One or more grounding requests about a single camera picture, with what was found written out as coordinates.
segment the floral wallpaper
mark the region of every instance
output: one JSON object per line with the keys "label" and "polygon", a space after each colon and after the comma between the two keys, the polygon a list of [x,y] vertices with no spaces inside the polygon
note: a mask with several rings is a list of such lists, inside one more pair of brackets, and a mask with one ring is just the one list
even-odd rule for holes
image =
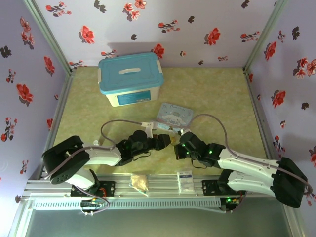
{"label": "floral wallpaper", "polygon": [[316,236],[316,34],[311,30],[316,15],[310,7],[314,4],[289,1],[249,70],[276,158],[293,159],[315,189],[300,208],[307,236]]}
{"label": "floral wallpaper", "polygon": [[70,67],[150,51],[163,67],[243,67],[276,0],[35,2]]}
{"label": "floral wallpaper", "polygon": [[40,165],[66,72],[23,1],[2,0],[0,29],[0,236]]}

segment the yellow-green surface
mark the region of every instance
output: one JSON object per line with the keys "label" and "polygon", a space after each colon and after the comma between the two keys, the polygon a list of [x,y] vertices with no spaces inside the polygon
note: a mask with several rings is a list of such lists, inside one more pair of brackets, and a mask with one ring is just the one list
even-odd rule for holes
{"label": "yellow-green surface", "polygon": [[[99,91],[97,68],[78,68],[62,116],[55,144],[79,135],[92,144],[100,138],[100,127],[113,119],[152,121],[162,102],[176,104],[194,111],[194,115],[209,113],[225,125],[232,149],[256,157],[265,157],[258,126],[253,113],[242,69],[163,68],[164,83],[156,101],[112,107]],[[114,122],[104,132],[112,140],[126,139],[141,127]],[[196,119],[191,130],[206,143],[224,144],[221,126],[212,118]],[[176,160],[173,146],[153,151],[148,158],[140,158],[121,167],[94,165],[97,173],[174,174],[192,169],[193,174],[219,174],[220,169],[195,169],[189,159]]]}

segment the lid handle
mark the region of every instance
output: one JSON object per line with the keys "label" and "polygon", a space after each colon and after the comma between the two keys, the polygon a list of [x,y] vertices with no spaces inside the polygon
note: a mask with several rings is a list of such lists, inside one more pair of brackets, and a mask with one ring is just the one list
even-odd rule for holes
{"label": "lid handle", "polygon": [[124,70],[120,70],[118,73],[125,74],[125,73],[134,73],[134,72],[140,72],[140,68],[124,69]]}

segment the white plastic container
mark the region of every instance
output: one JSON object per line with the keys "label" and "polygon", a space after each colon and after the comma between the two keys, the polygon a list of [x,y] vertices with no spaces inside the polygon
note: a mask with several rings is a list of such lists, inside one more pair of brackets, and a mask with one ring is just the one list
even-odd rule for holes
{"label": "white plastic container", "polygon": [[162,69],[154,53],[142,53],[99,62],[100,91],[113,107],[158,99]]}

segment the blue lid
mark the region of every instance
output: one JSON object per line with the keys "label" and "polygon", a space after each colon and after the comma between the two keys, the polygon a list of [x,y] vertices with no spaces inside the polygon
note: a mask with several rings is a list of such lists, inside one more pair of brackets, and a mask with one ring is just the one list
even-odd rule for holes
{"label": "blue lid", "polygon": [[99,62],[102,94],[114,94],[161,86],[162,70],[154,53],[102,59]]}

